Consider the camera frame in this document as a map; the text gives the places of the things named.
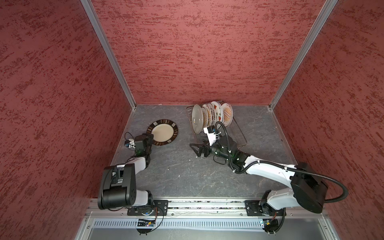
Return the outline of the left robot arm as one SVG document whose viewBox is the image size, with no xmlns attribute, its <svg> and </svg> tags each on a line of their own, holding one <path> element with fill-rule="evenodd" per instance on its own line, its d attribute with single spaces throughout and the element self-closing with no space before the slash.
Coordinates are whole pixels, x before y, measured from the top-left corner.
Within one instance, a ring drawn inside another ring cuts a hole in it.
<svg viewBox="0 0 384 240">
<path fill-rule="evenodd" d="M 120 208 L 153 208 L 150 191 L 137 189 L 136 175 L 147 169 L 151 157 L 154 135 L 142 134 L 134 138 L 135 154 L 125 163 L 104 168 L 98 195 L 100 210 L 115 211 Z"/>
</svg>

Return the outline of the left corner aluminium profile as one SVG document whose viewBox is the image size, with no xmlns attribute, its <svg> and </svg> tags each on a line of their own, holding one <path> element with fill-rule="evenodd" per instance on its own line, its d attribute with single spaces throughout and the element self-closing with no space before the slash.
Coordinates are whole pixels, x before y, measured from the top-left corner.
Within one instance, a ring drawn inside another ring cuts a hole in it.
<svg viewBox="0 0 384 240">
<path fill-rule="evenodd" d="M 113 52 L 113 49 L 108 41 L 108 38 L 105 34 L 105 31 L 103 30 L 103 27 L 101 25 L 101 22 L 97 16 L 96 10 L 92 4 L 92 1 L 89 0 L 81 0 L 82 6 L 93 26 L 93 29 L 99 39 L 99 42 L 101 43 L 105 54 L 115 72 L 115 75 L 126 95 L 127 100 L 130 103 L 131 108 L 135 111 L 137 108 L 137 103 L 133 97 L 133 94 L 128 86 L 128 83 L 126 81 L 126 78 L 123 74 L 123 71 L 118 63 L 118 60 Z"/>
</svg>

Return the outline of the connector board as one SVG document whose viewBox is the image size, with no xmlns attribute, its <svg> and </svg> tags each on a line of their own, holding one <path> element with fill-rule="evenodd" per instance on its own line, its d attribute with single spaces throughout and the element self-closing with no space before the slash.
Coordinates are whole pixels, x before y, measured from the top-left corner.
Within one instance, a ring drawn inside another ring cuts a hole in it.
<svg viewBox="0 0 384 240">
<path fill-rule="evenodd" d="M 156 223 L 156 220 L 138 219 L 137 227 L 154 228 Z"/>
<path fill-rule="evenodd" d="M 263 221 L 263 229 L 267 233 L 273 233 L 278 228 L 279 228 L 279 221 L 277 219 Z"/>
</svg>

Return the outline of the black striped rim plate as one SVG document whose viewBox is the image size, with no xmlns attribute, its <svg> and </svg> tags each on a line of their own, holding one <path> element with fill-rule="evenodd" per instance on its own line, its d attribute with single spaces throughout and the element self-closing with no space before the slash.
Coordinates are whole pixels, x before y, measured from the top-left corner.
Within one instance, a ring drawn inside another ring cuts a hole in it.
<svg viewBox="0 0 384 240">
<path fill-rule="evenodd" d="M 168 119 L 157 120 L 147 128 L 147 134 L 154 136 L 153 145 L 164 146 L 173 142 L 178 136 L 176 123 Z"/>
</svg>

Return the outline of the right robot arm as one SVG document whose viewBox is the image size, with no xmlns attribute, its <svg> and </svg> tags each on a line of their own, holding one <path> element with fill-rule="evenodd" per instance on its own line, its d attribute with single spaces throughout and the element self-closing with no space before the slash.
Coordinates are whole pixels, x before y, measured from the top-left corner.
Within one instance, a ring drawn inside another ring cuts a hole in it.
<svg viewBox="0 0 384 240">
<path fill-rule="evenodd" d="M 197 157 L 209 156 L 224 159 L 235 174 L 256 175 L 283 184 L 284 189 L 267 190 L 259 202 L 260 212 L 271 215 L 284 208 L 302 207 L 320 214 L 323 211 L 327 184 L 312 173 L 307 164 L 284 165 L 262 160 L 239 149 L 233 140 L 224 139 L 210 144 L 190 144 Z"/>
</svg>

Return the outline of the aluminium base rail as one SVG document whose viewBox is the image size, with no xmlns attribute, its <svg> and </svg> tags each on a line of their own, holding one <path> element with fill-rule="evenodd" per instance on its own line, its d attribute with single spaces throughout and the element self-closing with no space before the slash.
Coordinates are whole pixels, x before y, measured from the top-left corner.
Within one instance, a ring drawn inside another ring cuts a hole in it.
<svg viewBox="0 0 384 240">
<path fill-rule="evenodd" d="M 167 215 L 128 216 L 127 209 L 99 210 L 92 199 L 76 235 L 77 240 L 89 240 L 95 229 L 133 229 L 138 219 L 156 220 L 155 229 L 228 230 L 263 232 L 266 216 L 248 216 L 245 199 L 228 198 L 168 198 Z"/>
</svg>

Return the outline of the red character plate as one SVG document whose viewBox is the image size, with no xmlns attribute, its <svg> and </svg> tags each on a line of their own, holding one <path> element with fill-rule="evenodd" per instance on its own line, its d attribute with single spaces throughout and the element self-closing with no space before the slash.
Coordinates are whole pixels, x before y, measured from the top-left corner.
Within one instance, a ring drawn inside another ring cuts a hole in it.
<svg viewBox="0 0 384 240">
<path fill-rule="evenodd" d="M 214 106 L 211 103 L 207 103 L 210 112 L 211 112 L 211 125 L 214 125 L 216 123 L 216 111 Z"/>
</svg>

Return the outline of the left connector board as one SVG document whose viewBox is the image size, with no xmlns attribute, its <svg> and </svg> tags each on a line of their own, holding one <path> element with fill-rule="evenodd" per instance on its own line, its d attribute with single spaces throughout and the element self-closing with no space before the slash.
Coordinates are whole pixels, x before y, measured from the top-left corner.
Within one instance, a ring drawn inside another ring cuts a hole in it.
<svg viewBox="0 0 384 240">
<path fill-rule="evenodd" d="M 154 228 L 156 223 L 156 220 L 138 219 L 137 227 Z"/>
</svg>

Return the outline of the corner aluminium profile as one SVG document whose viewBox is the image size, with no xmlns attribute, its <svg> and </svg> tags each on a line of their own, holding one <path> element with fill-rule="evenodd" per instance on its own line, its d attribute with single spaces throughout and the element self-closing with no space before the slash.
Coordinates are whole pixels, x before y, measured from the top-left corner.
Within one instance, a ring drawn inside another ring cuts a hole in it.
<svg viewBox="0 0 384 240">
<path fill-rule="evenodd" d="M 93 26 L 93 29 L 99 39 L 99 42 L 101 43 L 105 54 L 115 72 L 115 75 L 126 95 L 127 100 L 130 103 L 131 108 L 135 111 L 137 108 L 137 103 L 133 97 L 133 94 L 128 86 L 128 83 L 126 81 L 126 78 L 123 74 L 123 71 L 118 63 L 118 60 L 113 52 L 113 49 L 108 41 L 108 38 L 105 34 L 105 31 L 103 30 L 103 27 L 101 25 L 101 22 L 97 16 L 96 10 L 92 4 L 92 1 L 89 0 L 81 0 L 82 6 Z"/>
<path fill-rule="evenodd" d="M 308 51 L 310 50 L 311 46 L 315 42 L 317 36 L 319 35 L 320 31 L 322 30 L 324 24 L 326 23 L 327 19 L 329 18 L 330 14 L 334 10 L 336 4 L 338 3 L 338 0 L 326 0 L 324 2 L 324 5 L 322 6 L 319 14 L 317 15 L 311 29 L 309 30 L 303 44 L 301 45 L 298 54 L 296 55 L 291 67 L 289 68 L 286 76 L 284 77 L 281 85 L 279 86 L 275 96 L 273 97 L 271 103 L 269 104 L 269 108 L 271 111 L 274 111 L 276 108 L 279 100 L 283 96 L 283 93 L 289 86 L 291 80 L 293 79 L 295 73 L 297 72 L 298 68 L 300 67 L 301 63 L 303 62 L 304 58 L 306 57 Z"/>
</svg>

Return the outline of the orange sunburst plate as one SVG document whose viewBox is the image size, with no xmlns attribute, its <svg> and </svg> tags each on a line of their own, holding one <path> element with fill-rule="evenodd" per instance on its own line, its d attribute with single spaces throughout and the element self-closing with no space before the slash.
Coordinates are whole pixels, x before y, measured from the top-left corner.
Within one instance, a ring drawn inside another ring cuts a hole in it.
<svg viewBox="0 0 384 240">
<path fill-rule="evenodd" d="M 229 103 L 223 103 L 222 109 L 223 109 L 223 123 L 225 127 L 228 127 L 231 125 L 233 121 L 234 111 L 232 106 Z"/>
<path fill-rule="evenodd" d="M 211 108 L 209 107 L 208 104 L 204 104 L 204 108 L 207 110 L 208 112 L 208 127 L 212 125 L 212 112 L 211 112 Z"/>
<path fill-rule="evenodd" d="M 204 107 L 201 107 L 203 112 L 203 128 L 206 128 L 208 126 L 208 112 Z"/>
</svg>

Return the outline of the right connector board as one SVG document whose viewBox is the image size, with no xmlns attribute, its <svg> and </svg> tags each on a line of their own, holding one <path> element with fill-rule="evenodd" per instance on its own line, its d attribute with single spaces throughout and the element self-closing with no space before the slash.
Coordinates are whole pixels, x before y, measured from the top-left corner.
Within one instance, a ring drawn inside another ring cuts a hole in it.
<svg viewBox="0 0 384 240">
<path fill-rule="evenodd" d="M 278 228 L 279 228 L 279 221 L 277 219 L 263 221 L 263 229 L 267 233 L 273 233 Z"/>
</svg>

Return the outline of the back orange sunburst plate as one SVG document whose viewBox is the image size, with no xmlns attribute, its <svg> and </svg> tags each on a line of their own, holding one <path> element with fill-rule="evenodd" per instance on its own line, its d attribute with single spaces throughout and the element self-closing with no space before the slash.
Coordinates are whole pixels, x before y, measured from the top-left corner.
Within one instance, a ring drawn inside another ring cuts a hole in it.
<svg viewBox="0 0 384 240">
<path fill-rule="evenodd" d="M 231 125 L 233 121 L 234 111 L 232 106 L 229 103 L 223 103 L 222 109 L 223 109 L 223 123 L 225 127 L 228 127 Z"/>
</svg>

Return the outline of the watermelon blue rim plate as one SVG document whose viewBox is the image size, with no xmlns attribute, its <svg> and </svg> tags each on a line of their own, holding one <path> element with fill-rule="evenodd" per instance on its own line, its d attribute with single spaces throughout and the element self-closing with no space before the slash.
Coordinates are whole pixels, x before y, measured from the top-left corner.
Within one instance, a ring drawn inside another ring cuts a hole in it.
<svg viewBox="0 0 384 240">
<path fill-rule="evenodd" d="M 221 103 L 217 102 L 217 101 L 212 101 L 211 102 L 213 108 L 214 108 L 214 112 L 215 112 L 215 119 L 216 121 L 215 122 L 221 122 L 223 123 L 224 120 L 223 120 L 223 107 L 221 105 Z"/>
</svg>

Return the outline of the large plain white plate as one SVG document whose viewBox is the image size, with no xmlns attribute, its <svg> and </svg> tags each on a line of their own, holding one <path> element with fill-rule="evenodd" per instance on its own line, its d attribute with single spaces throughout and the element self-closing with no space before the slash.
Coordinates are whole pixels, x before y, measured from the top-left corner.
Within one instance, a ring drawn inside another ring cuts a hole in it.
<svg viewBox="0 0 384 240">
<path fill-rule="evenodd" d="M 195 134 L 199 134 L 204 127 L 204 115 L 200 105 L 194 105 L 192 110 L 192 126 Z"/>
</svg>

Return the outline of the right corner aluminium profile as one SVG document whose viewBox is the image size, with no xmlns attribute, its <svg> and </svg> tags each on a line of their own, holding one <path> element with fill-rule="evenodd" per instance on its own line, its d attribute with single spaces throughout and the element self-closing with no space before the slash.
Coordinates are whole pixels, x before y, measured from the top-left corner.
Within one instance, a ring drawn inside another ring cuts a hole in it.
<svg viewBox="0 0 384 240">
<path fill-rule="evenodd" d="M 317 36 L 319 35 L 320 31 L 322 30 L 324 24 L 326 23 L 327 19 L 329 18 L 330 14 L 334 10 L 336 4 L 338 3 L 338 0 L 326 0 L 324 2 L 324 5 L 322 6 L 319 14 L 317 15 L 311 29 L 309 30 L 303 44 L 301 45 L 298 54 L 296 55 L 291 67 L 289 68 L 286 76 L 284 77 L 281 85 L 279 86 L 275 96 L 273 97 L 271 103 L 269 104 L 269 108 L 271 111 L 274 111 L 276 108 L 279 100 L 283 96 L 283 93 L 289 86 L 291 80 L 293 79 L 295 73 L 297 72 L 298 68 L 300 67 L 301 63 L 303 62 L 304 58 L 306 57 L 308 51 L 310 50 L 311 46 L 315 42 Z"/>
</svg>

